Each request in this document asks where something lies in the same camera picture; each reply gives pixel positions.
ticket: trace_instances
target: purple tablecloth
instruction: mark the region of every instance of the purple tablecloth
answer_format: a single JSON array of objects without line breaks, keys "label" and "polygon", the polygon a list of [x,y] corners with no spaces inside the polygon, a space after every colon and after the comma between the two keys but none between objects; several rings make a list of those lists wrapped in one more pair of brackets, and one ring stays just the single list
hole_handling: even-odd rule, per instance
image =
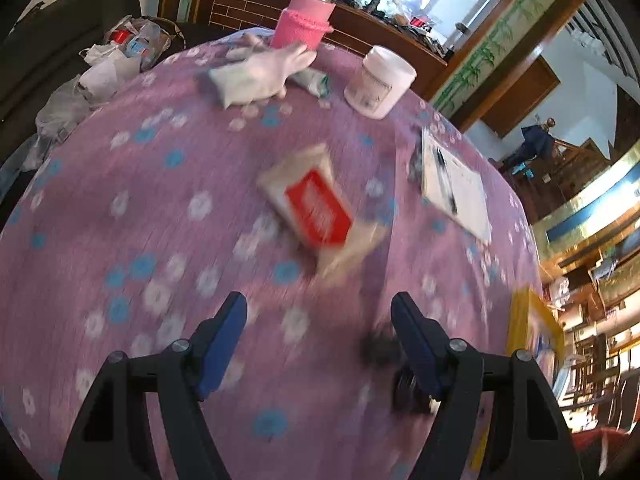
[{"label": "purple tablecloth", "polygon": [[[430,423],[391,413],[393,369],[361,366],[361,336],[407,290],[450,336],[503,352],[511,291],[540,288],[513,191],[415,94],[382,121],[358,115],[342,92],[360,59],[323,45],[314,66],[330,74],[327,100],[289,86],[283,101],[222,110],[206,70],[226,48],[192,48],[122,88],[53,153],[2,232],[0,412],[46,479],[109,352],[158,351],[239,290],[248,325],[202,405],[232,477],[401,480]],[[491,244],[407,181],[423,124],[481,173]],[[319,142],[357,215],[390,228],[341,285],[314,278],[313,258],[255,185]],[[151,412],[173,478],[155,403]]]}]

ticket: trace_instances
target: white glove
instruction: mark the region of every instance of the white glove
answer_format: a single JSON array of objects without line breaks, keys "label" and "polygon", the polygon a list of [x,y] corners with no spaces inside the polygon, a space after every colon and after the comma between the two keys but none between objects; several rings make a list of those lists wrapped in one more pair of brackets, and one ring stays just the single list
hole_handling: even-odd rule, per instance
[{"label": "white glove", "polygon": [[277,95],[284,97],[284,81],[291,74],[308,67],[316,53],[306,44],[294,43],[253,54],[246,60],[209,70],[209,77],[220,92],[224,108],[248,104]]}]

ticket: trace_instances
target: notepad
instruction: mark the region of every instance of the notepad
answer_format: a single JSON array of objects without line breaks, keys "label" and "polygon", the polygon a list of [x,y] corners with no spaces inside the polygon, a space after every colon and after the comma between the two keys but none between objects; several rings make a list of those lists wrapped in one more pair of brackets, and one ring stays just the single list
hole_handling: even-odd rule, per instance
[{"label": "notepad", "polygon": [[482,178],[422,129],[422,196],[471,234],[489,243]]}]

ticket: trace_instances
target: white plastic jar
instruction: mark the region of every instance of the white plastic jar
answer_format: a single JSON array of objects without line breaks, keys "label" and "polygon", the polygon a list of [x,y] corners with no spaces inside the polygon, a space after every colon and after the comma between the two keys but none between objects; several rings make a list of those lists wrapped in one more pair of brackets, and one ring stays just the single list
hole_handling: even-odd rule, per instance
[{"label": "white plastic jar", "polygon": [[384,118],[414,82],[414,67],[388,48],[376,45],[344,89],[346,101],[365,117]]}]

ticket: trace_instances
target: tissue packet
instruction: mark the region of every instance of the tissue packet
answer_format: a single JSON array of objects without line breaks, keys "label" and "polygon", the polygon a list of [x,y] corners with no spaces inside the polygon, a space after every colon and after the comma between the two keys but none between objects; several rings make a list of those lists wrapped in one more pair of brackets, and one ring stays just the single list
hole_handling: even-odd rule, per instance
[{"label": "tissue packet", "polygon": [[261,174],[258,187],[302,243],[318,254],[321,278],[344,276],[385,237],[384,226],[351,213],[334,181],[325,144],[287,157]]}]

